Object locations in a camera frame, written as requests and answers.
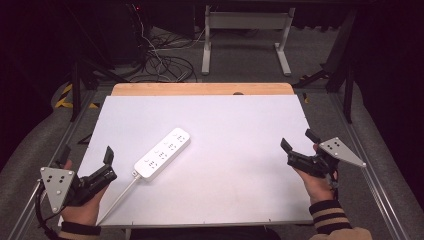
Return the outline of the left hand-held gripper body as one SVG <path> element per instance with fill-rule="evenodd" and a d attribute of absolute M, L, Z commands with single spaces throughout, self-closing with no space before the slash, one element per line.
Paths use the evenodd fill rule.
<path fill-rule="evenodd" d="M 53 213 L 84 205 L 117 178 L 110 164 L 82 178 L 75 171 L 50 167 L 42 167 L 40 173 Z"/>

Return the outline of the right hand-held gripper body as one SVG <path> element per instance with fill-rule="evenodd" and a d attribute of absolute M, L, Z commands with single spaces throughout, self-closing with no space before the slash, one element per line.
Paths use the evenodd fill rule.
<path fill-rule="evenodd" d="M 331 177 L 338 170 L 340 161 L 362 168 L 367 166 L 338 137 L 317 144 L 317 150 L 312 156 L 292 150 L 291 154 L 287 154 L 287 158 L 289 166 L 318 178 Z"/>

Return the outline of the white power strip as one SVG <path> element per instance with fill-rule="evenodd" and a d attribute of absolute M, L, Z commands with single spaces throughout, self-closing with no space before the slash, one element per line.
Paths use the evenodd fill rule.
<path fill-rule="evenodd" d="M 175 128 L 135 164 L 135 179 L 153 181 L 191 142 L 191 136 L 181 128 Z"/>

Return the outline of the person's left hand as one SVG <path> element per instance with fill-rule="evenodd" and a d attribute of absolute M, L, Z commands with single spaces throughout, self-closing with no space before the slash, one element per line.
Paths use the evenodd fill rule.
<path fill-rule="evenodd" d="M 61 212 L 65 222 L 71 222 L 87 226 L 95 226 L 98 219 L 100 202 L 108 186 L 104 187 L 95 196 L 82 206 L 68 206 Z"/>

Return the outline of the person's right hand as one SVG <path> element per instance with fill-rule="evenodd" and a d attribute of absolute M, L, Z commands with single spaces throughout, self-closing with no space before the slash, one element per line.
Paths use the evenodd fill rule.
<path fill-rule="evenodd" d="M 294 171 L 302 179 L 311 205 L 335 199 L 335 192 L 326 179 L 311 176 L 297 168 Z"/>

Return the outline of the yellow black hazard tape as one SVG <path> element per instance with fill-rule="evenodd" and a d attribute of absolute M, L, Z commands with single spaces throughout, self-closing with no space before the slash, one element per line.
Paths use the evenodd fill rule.
<path fill-rule="evenodd" d="M 63 89 L 58 101 L 55 104 L 55 108 L 73 108 L 73 103 L 67 102 L 66 98 L 72 90 L 72 83 L 68 83 L 66 87 Z M 100 108 L 100 103 L 90 103 L 89 108 L 98 109 Z"/>

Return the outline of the white table board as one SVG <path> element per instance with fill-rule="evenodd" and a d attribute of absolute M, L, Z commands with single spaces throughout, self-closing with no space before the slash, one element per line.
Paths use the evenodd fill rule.
<path fill-rule="evenodd" d="M 104 227 L 309 223 L 309 197 L 280 147 L 285 138 L 312 154 L 307 127 L 294 95 L 109 96 L 79 173 L 113 149 Z M 135 181 L 134 164 L 175 128 L 189 146 L 153 181 Z"/>

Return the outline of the black metal stand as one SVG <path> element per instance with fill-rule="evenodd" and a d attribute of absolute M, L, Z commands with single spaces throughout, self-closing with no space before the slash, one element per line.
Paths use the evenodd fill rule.
<path fill-rule="evenodd" d="M 325 76 L 328 77 L 328 82 L 325 86 L 328 93 L 336 93 L 344 85 L 343 115 L 349 124 L 352 123 L 351 105 L 354 80 L 353 71 L 348 59 L 347 47 L 351 31 L 354 27 L 356 13 L 357 11 L 352 9 L 347 14 L 329 56 L 322 65 L 322 69 L 311 76 L 303 76 L 298 83 L 293 85 L 294 88 L 301 89 Z"/>

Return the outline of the black tripod stand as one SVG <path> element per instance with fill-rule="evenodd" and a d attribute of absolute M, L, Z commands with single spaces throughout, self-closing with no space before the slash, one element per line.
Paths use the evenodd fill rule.
<path fill-rule="evenodd" d="M 80 56 L 77 58 L 71 73 L 73 100 L 71 122 L 74 122 L 82 111 L 81 84 L 84 84 L 88 90 L 95 90 L 98 86 L 98 82 L 94 74 L 95 71 L 101 73 L 107 79 L 113 80 L 117 83 L 126 82 L 124 78 L 112 73 L 105 67 L 102 67 L 87 57 Z"/>

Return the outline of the wooden table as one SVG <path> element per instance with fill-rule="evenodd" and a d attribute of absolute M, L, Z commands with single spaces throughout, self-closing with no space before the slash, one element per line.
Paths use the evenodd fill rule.
<path fill-rule="evenodd" d="M 293 95 L 288 83 L 120 83 L 112 96 Z"/>

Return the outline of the aluminium rail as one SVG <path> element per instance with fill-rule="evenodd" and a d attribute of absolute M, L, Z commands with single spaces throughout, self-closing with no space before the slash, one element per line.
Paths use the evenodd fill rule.
<path fill-rule="evenodd" d="M 0 172 L 0 240 L 45 239 L 34 213 L 39 170 L 52 164 L 65 145 L 71 147 L 70 158 L 81 161 L 85 147 L 76 140 L 92 130 L 98 111 L 89 105 L 96 95 L 93 90 L 82 94 L 82 110 L 76 118 L 70 108 L 54 109 L 23 139 Z"/>
<path fill-rule="evenodd" d="M 394 211 L 394 208 L 383 188 L 380 180 L 378 179 L 376 172 L 373 169 L 372 164 L 369 162 L 367 153 L 362 146 L 359 136 L 355 131 L 352 124 L 350 124 L 343 111 L 343 104 L 337 94 L 329 94 L 330 101 L 335 108 L 344 128 L 346 129 L 348 136 L 353 144 L 354 152 L 358 154 L 361 160 L 366 163 L 366 167 L 362 168 L 361 171 L 366 179 L 368 187 L 370 188 L 371 194 L 376 202 L 376 205 L 383 217 L 385 225 L 387 226 L 391 237 L 394 240 L 411 240 L 404 226 L 401 224 L 400 219 Z"/>

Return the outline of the white metal desk frame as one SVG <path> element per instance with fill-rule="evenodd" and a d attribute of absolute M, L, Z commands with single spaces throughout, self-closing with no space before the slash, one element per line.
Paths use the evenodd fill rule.
<path fill-rule="evenodd" d="M 220 12 L 212 11 L 211 6 L 205 7 L 204 47 L 201 73 L 208 75 L 211 61 L 211 29 L 259 29 L 281 30 L 282 38 L 274 44 L 283 74 L 292 74 L 285 55 L 285 45 L 295 16 L 295 8 L 289 8 L 282 13 L 255 12 Z"/>

